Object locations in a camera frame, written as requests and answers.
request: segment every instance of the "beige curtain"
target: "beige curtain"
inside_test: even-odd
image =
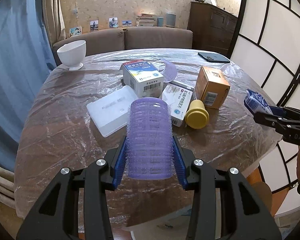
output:
[[[50,46],[66,38],[60,0],[42,0],[43,19],[48,33]]]
[[[14,173],[0,167],[0,202],[11,208],[14,204]]]

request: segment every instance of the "gray cylindrical speaker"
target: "gray cylindrical speaker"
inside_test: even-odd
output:
[[[174,13],[167,13],[166,26],[169,28],[174,28],[176,26],[176,16]]]
[[[157,19],[157,27],[163,27],[163,17],[158,17],[158,19]]]

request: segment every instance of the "brown sofa cushion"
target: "brown sofa cushion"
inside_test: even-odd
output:
[[[58,57],[57,50],[65,44],[79,40],[86,41],[86,56],[124,50],[124,35],[122,28],[100,30],[97,32],[86,33],[53,44],[52,52],[57,66],[61,65],[61,61]]]
[[[165,27],[128,27],[125,49],[192,49],[192,31]]]

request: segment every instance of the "stack of books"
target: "stack of books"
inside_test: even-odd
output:
[[[155,21],[154,14],[138,14],[137,17],[137,26],[156,26],[157,23]]]

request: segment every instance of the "metal bolt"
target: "metal bolt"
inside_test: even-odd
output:
[[[69,168],[62,168],[62,169],[61,169],[61,174],[63,174],[63,175],[68,174],[69,171],[70,171]]]
[[[230,168],[230,172],[231,172],[232,174],[238,174],[238,173],[239,173],[239,171],[238,171],[237,168]]]
[[[103,165],[105,165],[106,164],[106,160],[104,160],[104,159],[99,159],[99,160],[97,160],[97,165],[98,166],[103,166]]]
[[[194,165],[196,165],[196,166],[202,166],[203,165],[203,161],[200,160],[200,159],[195,159],[193,162],[194,162]]]

